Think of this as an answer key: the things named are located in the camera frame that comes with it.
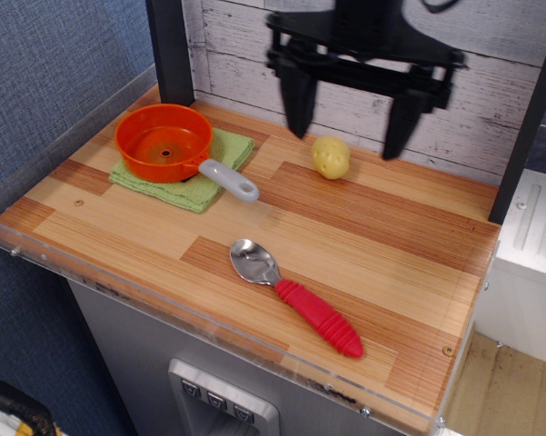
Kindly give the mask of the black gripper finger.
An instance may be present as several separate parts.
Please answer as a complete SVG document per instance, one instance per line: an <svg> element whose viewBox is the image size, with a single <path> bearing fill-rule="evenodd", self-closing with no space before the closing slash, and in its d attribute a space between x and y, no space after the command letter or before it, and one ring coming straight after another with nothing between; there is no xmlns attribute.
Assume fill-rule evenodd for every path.
<svg viewBox="0 0 546 436"><path fill-rule="evenodd" d="M400 157L422 114L431 110L431 98L426 93L397 94L393 98L382 150L384 160Z"/></svg>
<svg viewBox="0 0 546 436"><path fill-rule="evenodd" d="M281 70L281 95L289 130L302 139L313 120L317 80L292 67Z"/></svg>

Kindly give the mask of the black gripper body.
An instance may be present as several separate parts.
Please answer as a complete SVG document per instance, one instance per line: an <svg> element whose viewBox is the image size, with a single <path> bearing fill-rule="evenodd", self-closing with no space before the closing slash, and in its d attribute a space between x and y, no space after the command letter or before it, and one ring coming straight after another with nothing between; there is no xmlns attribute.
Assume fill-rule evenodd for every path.
<svg viewBox="0 0 546 436"><path fill-rule="evenodd" d="M337 1L329 10L274 12L268 65L280 80L287 67L317 80L374 94L426 93L447 107L465 55L414 27L401 1Z"/></svg>

